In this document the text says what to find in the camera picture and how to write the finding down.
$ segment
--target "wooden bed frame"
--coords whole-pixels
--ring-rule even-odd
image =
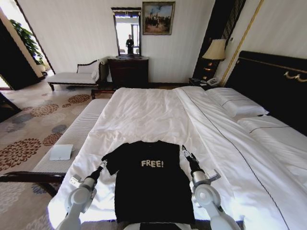
[[[241,51],[225,87],[307,136],[307,59]]]

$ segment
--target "paper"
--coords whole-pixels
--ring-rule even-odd
[[[50,153],[51,161],[69,160],[73,145],[54,145]]]

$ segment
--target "mirror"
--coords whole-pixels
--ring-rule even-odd
[[[112,7],[119,56],[141,56],[141,7]]]

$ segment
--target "wooden dresser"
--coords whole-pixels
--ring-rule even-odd
[[[108,59],[115,87],[146,88],[148,57],[110,57]]]

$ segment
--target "white robotic arm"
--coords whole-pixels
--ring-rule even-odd
[[[57,227],[57,230],[80,230],[81,222],[79,219],[80,213],[87,211],[91,205],[93,198],[96,195],[95,185],[99,178],[100,172],[104,169],[106,161],[103,161],[98,166],[97,170],[85,178],[84,181],[80,181],[80,177],[75,175],[71,178],[70,183],[78,186],[73,190],[65,200],[65,208],[67,215],[65,219]]]
[[[191,175],[193,177],[193,196],[192,199],[199,207],[207,210],[210,216],[210,225],[212,230],[240,230],[237,223],[221,208],[221,198],[216,189],[210,184],[212,181],[220,178],[218,172],[213,176],[206,174],[199,166],[195,156],[182,146],[182,151],[189,161]],[[96,195],[95,186],[99,178],[100,172],[106,166],[107,161],[94,171],[90,176],[81,181],[79,176],[71,178],[70,183],[77,188],[73,190],[65,200],[65,208],[67,215],[65,219],[57,227],[57,230],[80,230],[81,222],[80,213],[87,211]]]
[[[189,161],[193,182],[192,199],[198,207],[207,210],[210,216],[210,226],[212,230],[240,230],[237,223],[221,207],[221,198],[218,191],[210,184],[220,178],[217,171],[212,176],[207,175],[199,166],[195,156],[187,151],[182,145],[182,151]]]

